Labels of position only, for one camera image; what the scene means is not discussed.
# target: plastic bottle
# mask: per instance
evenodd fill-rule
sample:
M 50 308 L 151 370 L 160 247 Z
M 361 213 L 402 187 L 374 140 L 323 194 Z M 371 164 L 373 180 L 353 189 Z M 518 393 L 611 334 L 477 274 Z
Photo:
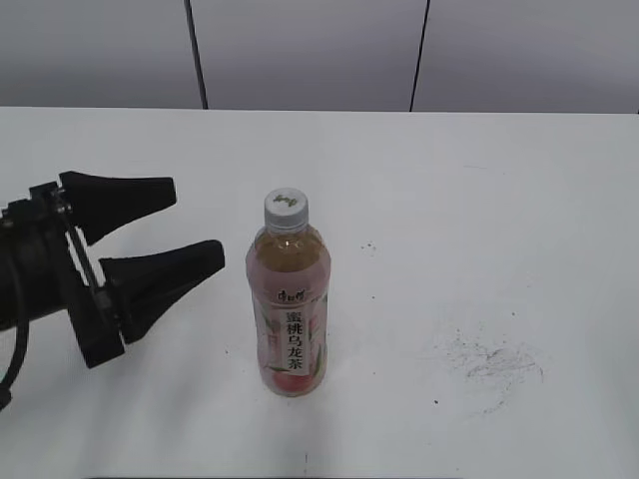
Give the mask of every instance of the plastic bottle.
M 258 363 L 270 390 L 298 396 L 315 389 L 326 370 L 330 255 L 299 190 L 270 192 L 265 223 L 247 254 Z

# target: stain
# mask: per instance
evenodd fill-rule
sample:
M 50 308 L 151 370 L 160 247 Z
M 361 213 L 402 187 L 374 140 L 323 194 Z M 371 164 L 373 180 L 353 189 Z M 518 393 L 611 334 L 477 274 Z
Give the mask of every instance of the stain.
M 375 246 L 374 242 L 369 241 L 367 244 L 360 246 L 361 249 L 365 249 L 365 252 L 370 256 L 374 257 L 375 252 L 377 251 L 377 246 Z
M 500 410 L 525 382 L 544 382 L 544 371 L 536 359 L 538 349 L 525 343 L 509 346 L 506 339 L 500 342 L 501 347 L 490 347 L 458 335 L 446 344 L 446 361 L 451 373 L 463 381 L 471 415 Z

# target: gray wall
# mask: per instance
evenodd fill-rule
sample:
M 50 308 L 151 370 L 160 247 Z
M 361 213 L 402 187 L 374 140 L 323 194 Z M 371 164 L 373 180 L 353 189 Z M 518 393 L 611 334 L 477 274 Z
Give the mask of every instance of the gray wall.
M 191 0 L 211 108 L 408 111 L 427 0 Z M 639 110 L 639 1 L 432 0 L 416 111 Z M 0 105 L 201 108 L 184 0 L 0 6 Z

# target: bottle label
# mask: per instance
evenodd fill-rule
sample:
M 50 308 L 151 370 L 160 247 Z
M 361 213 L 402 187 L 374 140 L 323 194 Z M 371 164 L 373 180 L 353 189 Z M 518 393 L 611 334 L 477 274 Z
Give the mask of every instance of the bottle label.
M 279 293 L 278 303 L 254 296 L 258 332 L 268 338 L 262 366 L 293 376 L 316 376 L 325 361 L 328 295 L 323 290 L 310 301 L 285 306 L 282 303 L 296 301 L 295 296 L 284 294 Z M 304 299 L 304 294 L 296 296 Z
M 282 369 L 293 376 L 309 375 L 309 317 L 304 309 L 281 309 Z

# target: white bottle cap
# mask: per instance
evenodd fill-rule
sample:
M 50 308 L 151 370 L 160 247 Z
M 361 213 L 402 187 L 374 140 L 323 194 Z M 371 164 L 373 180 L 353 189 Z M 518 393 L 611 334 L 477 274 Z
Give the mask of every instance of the white bottle cap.
M 296 233 L 309 224 L 309 200 L 295 188 L 279 188 L 264 200 L 267 230 L 273 233 Z

